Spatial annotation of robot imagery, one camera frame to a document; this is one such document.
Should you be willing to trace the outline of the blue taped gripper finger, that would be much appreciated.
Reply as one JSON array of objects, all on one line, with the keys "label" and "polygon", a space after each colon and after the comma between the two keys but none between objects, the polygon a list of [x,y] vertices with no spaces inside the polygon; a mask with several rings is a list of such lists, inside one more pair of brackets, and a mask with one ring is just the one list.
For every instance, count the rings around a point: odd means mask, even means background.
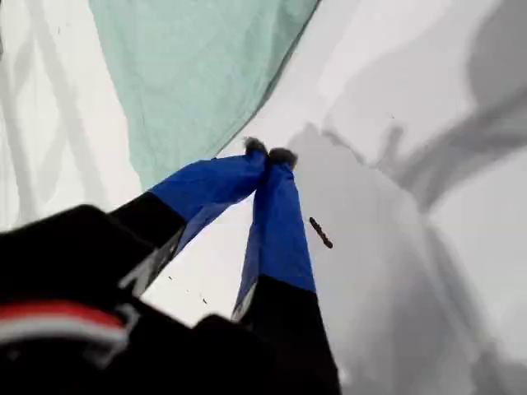
[{"label": "blue taped gripper finger", "polygon": [[293,175],[296,161],[286,148],[269,152],[254,195],[237,320],[259,394],[339,394]]},{"label": "blue taped gripper finger", "polygon": [[119,281],[120,288],[143,293],[198,233],[255,191],[267,168],[268,151],[254,137],[246,138],[244,147],[239,156],[186,165],[111,212],[154,248]]}]

